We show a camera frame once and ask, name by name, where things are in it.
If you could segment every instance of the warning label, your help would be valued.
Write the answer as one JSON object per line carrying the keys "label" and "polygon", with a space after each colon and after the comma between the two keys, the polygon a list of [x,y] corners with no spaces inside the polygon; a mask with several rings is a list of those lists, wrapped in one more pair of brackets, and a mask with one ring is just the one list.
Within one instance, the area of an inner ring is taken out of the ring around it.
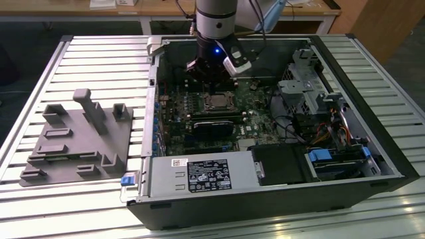
{"label": "warning label", "polygon": [[226,159],[188,162],[188,180],[192,193],[232,189]]}

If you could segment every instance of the robotic arm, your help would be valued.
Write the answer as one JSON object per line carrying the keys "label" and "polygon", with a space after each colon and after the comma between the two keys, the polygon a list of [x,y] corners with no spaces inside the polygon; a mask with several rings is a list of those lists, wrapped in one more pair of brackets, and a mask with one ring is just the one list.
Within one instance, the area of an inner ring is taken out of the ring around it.
{"label": "robotic arm", "polygon": [[186,71],[213,91],[216,84],[248,70],[257,59],[254,50],[245,51],[234,36],[234,24],[270,32],[285,0],[196,0],[196,4],[197,56]]}

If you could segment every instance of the aluminum extrusion table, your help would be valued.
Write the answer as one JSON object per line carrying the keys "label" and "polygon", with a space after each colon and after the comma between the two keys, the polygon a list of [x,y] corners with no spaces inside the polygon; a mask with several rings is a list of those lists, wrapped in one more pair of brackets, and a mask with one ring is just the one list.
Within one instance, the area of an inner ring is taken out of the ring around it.
{"label": "aluminum extrusion table", "polygon": [[[422,176],[349,209],[173,231],[149,231],[125,208],[136,187],[120,179],[22,188],[20,172],[42,129],[46,104],[78,108],[90,88],[102,108],[134,109],[128,171],[140,169],[149,73],[146,36],[64,37],[0,149],[0,238],[394,238],[425,233],[425,114],[356,39],[321,37],[348,77]],[[330,76],[330,86],[337,90]]]}

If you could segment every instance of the cable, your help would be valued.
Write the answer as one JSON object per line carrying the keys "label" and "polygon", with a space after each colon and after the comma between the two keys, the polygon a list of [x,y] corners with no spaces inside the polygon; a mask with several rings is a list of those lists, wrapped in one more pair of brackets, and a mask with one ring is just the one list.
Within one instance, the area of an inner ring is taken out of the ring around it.
{"label": "cable", "polygon": [[292,8],[292,21],[294,21],[294,11],[293,11],[293,9],[294,9],[294,8],[302,8],[302,7],[301,7],[301,6],[293,6],[290,2],[286,2],[286,3],[289,3],[289,5],[290,5],[290,6],[288,6],[288,7]]}
{"label": "cable", "polygon": [[285,132],[290,133],[290,134],[297,138],[297,140],[300,141],[301,144],[310,145],[309,142],[306,142],[305,139],[304,139],[300,135],[296,134],[296,132],[293,132],[292,130],[289,130],[288,128],[285,128],[285,127],[274,120],[273,116],[272,116],[272,119],[273,119],[276,125],[277,125]]}
{"label": "cable", "polygon": [[264,24],[265,24],[264,22],[265,22],[265,20],[264,20],[264,14],[262,14],[262,10],[261,10],[258,1],[254,0],[254,3],[256,3],[256,5],[257,5],[257,8],[258,8],[258,10],[260,10],[260,15],[261,15],[261,29],[262,29],[262,41],[264,41],[264,46],[262,46],[262,48],[261,48],[261,50],[260,50],[260,52],[258,52],[258,55],[260,55],[260,53],[264,51],[264,49],[265,49],[265,47],[266,47],[265,29],[264,29]]}
{"label": "cable", "polygon": [[261,17],[260,17],[260,14],[258,14],[258,12],[257,12],[257,9],[256,9],[254,6],[253,6],[252,0],[249,0],[250,8],[252,8],[252,10],[253,10],[254,15],[257,16],[258,23],[261,24],[261,33],[262,33],[264,46],[262,46],[260,52],[257,53],[257,55],[260,55],[260,53],[262,52],[262,50],[264,50],[265,47],[266,47],[266,40],[265,40],[265,32],[264,32],[264,15],[262,15],[262,11],[261,11],[261,8],[260,8],[258,1],[257,1],[257,0],[254,0],[254,1],[256,1],[256,4],[257,4],[257,7],[258,7],[258,9],[260,9],[261,16],[262,16],[262,18],[261,18]]}
{"label": "cable", "polygon": [[185,10],[181,8],[178,0],[176,0],[176,5],[178,7],[180,12],[182,13],[182,15],[185,16],[185,18],[189,18],[189,15],[186,14]]}

